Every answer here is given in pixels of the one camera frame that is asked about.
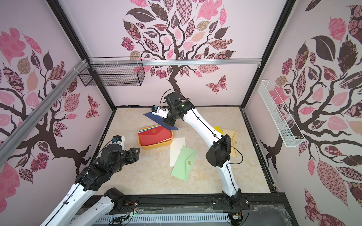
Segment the navy blue envelope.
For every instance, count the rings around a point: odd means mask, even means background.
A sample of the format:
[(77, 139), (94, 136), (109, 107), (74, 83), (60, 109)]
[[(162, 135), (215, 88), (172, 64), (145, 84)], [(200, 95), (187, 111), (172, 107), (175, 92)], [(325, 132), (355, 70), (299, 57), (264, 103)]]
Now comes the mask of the navy blue envelope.
[(151, 119), (152, 121), (154, 121), (155, 123), (157, 123), (158, 125), (166, 128), (167, 130), (169, 131), (174, 131), (174, 130), (178, 130), (177, 127), (170, 127), (168, 125), (166, 125), (164, 122), (163, 122), (163, 118), (158, 116), (158, 115), (154, 115), (152, 114), (152, 112), (148, 112), (146, 114), (144, 114), (144, 116), (146, 116), (147, 118)]

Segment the red envelope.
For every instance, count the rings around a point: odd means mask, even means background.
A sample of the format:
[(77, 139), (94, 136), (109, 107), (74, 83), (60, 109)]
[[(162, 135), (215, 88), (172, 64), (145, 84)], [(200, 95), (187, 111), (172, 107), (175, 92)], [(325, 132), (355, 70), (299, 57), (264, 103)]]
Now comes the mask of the red envelope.
[(152, 126), (138, 131), (141, 146), (150, 146), (169, 141), (173, 138), (171, 131), (162, 126)]

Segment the yellow plastic storage box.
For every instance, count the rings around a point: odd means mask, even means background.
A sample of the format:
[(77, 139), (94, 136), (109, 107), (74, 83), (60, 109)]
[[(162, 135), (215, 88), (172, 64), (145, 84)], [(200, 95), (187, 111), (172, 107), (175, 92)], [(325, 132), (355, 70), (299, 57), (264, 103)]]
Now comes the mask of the yellow plastic storage box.
[(151, 126), (138, 131), (138, 143), (146, 149), (167, 146), (173, 140), (173, 132), (163, 126)]

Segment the white envelope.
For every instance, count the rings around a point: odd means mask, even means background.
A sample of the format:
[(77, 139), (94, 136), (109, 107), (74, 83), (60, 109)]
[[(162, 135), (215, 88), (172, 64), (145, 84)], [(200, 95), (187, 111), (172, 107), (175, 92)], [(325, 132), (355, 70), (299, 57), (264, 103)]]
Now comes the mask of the white envelope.
[(183, 146), (186, 145), (186, 139), (184, 137), (175, 137), (170, 144), (170, 167), (173, 167), (181, 152)]

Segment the light green envelope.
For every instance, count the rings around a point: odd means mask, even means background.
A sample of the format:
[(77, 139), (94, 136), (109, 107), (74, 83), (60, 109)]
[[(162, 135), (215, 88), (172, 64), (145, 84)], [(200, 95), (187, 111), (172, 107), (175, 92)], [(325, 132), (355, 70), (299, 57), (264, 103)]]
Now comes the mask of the light green envelope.
[(171, 175), (183, 181), (188, 181), (197, 153), (197, 150), (183, 146)]

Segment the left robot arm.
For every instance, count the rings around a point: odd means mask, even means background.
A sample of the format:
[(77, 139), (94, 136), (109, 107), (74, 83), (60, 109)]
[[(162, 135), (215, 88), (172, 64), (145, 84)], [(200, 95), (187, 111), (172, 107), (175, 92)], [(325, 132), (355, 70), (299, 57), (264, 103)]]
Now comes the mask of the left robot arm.
[(81, 207), (105, 182), (125, 165), (137, 162), (139, 155), (139, 148), (124, 150), (120, 144), (106, 146), (100, 158), (78, 175), (63, 200), (41, 225), (91, 226), (112, 210), (122, 210), (126, 206), (124, 194), (116, 188), (111, 188), (92, 207), (73, 220)]

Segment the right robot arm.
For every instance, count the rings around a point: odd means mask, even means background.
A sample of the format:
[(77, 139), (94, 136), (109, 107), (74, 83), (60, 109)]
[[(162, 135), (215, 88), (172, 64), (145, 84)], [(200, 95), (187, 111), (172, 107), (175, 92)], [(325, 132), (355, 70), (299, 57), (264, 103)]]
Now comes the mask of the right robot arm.
[(165, 101), (167, 107), (153, 107), (152, 111), (170, 127), (178, 119), (183, 120), (203, 138), (209, 148), (206, 160), (217, 169), (222, 182), (222, 193), (228, 205), (233, 207), (242, 199), (241, 189), (232, 172), (231, 150), (236, 148), (232, 146), (230, 136), (219, 133), (201, 116), (190, 100), (181, 100), (179, 95), (178, 91), (164, 93), (161, 100)]

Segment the yellow envelope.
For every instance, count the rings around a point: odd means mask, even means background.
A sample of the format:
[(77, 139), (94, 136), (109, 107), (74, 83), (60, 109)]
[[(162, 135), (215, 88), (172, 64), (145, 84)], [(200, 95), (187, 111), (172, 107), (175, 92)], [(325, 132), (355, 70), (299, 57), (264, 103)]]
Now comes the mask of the yellow envelope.
[(214, 129), (215, 129), (218, 133), (220, 133), (220, 134), (223, 135), (223, 131), (221, 130), (221, 128), (220, 128), (219, 126), (214, 127)]

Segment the beige envelope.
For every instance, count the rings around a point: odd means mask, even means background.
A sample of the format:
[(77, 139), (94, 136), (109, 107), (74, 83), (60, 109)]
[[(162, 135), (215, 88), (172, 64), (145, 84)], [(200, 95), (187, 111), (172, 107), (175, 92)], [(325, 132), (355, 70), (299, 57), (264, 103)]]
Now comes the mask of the beige envelope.
[(231, 138), (231, 146), (232, 147), (231, 147), (230, 156), (237, 158), (238, 157), (238, 151), (236, 150), (236, 148), (238, 146), (237, 131), (231, 131), (231, 130), (224, 129), (223, 134), (228, 135)]

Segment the aluminium rail back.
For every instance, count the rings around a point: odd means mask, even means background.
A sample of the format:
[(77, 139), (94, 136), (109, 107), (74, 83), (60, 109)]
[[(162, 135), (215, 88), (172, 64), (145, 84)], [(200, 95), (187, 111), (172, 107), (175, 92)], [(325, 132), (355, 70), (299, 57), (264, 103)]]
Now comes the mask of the aluminium rail back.
[(98, 60), (90, 65), (124, 65), (137, 66), (200, 66), (200, 65), (259, 65), (261, 58), (230, 58), (230, 59), (186, 59), (186, 60)]

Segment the aluminium rail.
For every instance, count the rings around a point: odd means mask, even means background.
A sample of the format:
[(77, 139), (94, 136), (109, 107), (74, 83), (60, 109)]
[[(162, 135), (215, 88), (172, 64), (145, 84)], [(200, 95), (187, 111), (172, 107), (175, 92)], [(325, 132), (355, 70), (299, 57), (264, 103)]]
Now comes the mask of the aluminium rail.
[(230, 59), (186, 59), (186, 60), (98, 60), (90, 65), (124, 65), (137, 66), (200, 66), (200, 65), (259, 65), (261, 58), (230, 58)]
[(53, 104), (60, 98), (61, 94), (70, 86), (80, 72), (87, 68), (85, 60), (78, 62), (74, 68), (61, 80), (47, 97), (27, 116), (22, 124), (10, 134), (1, 145), (1, 165), (3, 165), (11, 154), (18, 148), (26, 136), (37, 125), (40, 119), (51, 109)]

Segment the aluminium rail left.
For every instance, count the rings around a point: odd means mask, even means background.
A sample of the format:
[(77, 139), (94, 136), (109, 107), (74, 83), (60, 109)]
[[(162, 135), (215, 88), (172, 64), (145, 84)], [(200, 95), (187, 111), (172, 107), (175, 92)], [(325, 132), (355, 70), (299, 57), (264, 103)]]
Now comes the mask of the aluminium rail left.
[(3, 165), (11, 154), (18, 148), (26, 136), (37, 125), (40, 119), (51, 109), (53, 104), (60, 98), (61, 94), (70, 86), (80, 72), (87, 68), (85, 60), (78, 62), (74, 68), (61, 80), (47, 97), (27, 116), (22, 124), (10, 134), (1, 145), (1, 165)]

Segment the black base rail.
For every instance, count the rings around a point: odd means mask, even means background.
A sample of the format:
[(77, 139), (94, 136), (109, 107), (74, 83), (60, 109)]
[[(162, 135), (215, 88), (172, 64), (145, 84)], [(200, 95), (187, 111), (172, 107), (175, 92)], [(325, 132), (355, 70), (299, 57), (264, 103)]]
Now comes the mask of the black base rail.
[[(74, 184), (64, 199), (48, 216), (44, 223), (67, 225), (71, 218), (89, 200), (94, 199), (94, 191)], [(116, 188), (111, 188), (102, 196), (105, 200), (102, 207), (109, 206), (106, 212), (121, 213), (124, 208), (140, 206), (141, 208), (155, 207), (190, 207), (210, 206), (225, 212), (240, 212), (250, 210), (257, 205), (284, 205), (293, 226), (298, 225), (285, 193), (241, 193), (233, 196), (221, 194), (169, 194), (169, 195), (125, 195)]]

